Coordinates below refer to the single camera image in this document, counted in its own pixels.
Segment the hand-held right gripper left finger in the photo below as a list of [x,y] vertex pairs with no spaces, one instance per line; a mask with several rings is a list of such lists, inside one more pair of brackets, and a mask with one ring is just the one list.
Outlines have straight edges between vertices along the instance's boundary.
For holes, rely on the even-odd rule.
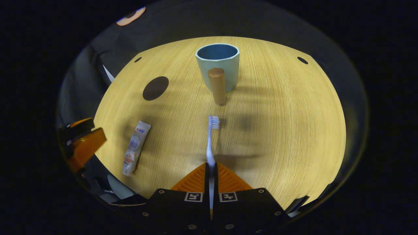
[[159,188],[144,208],[152,235],[205,235],[210,221],[209,170],[202,164],[170,189]]

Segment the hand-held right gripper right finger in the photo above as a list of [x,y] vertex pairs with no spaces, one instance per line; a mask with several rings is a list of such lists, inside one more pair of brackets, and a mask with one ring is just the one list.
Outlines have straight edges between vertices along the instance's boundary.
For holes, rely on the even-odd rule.
[[275,235],[289,222],[266,188],[252,188],[222,164],[214,177],[215,235]]

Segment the white blue toothbrush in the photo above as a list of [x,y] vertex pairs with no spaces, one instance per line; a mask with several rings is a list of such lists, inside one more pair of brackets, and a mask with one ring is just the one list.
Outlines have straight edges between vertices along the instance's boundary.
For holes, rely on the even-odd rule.
[[215,158],[212,153],[212,130],[219,129],[220,120],[218,116],[208,116],[208,138],[206,148],[206,159],[209,166],[209,206],[213,210],[215,195]]

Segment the white toothpaste tube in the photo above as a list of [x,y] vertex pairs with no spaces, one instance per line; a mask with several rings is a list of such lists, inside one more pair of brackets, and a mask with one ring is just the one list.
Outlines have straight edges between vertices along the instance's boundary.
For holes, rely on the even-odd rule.
[[122,173],[125,176],[132,176],[150,129],[151,125],[143,121],[139,121],[136,125],[124,155]]

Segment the dark brown round coaster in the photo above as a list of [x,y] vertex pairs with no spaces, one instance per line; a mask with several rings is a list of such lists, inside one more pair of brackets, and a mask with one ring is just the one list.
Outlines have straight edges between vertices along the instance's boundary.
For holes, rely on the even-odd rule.
[[143,99],[147,101],[159,98],[166,91],[169,79],[166,76],[158,76],[152,79],[142,91]]

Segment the wooden desktop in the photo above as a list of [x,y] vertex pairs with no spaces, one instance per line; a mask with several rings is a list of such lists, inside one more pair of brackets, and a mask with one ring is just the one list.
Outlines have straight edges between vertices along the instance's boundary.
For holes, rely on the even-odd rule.
[[[217,105],[203,82],[195,53],[226,43],[240,51],[239,81]],[[169,85],[159,98],[142,97],[158,76]],[[266,188],[282,208],[317,199],[343,161],[346,125],[330,79],[310,56],[265,41],[232,36],[180,40],[138,53],[108,87],[94,117],[106,143],[96,152],[122,183],[149,198],[172,188],[206,161],[208,116],[215,160],[253,188]],[[132,176],[124,155],[139,121],[151,125]]]

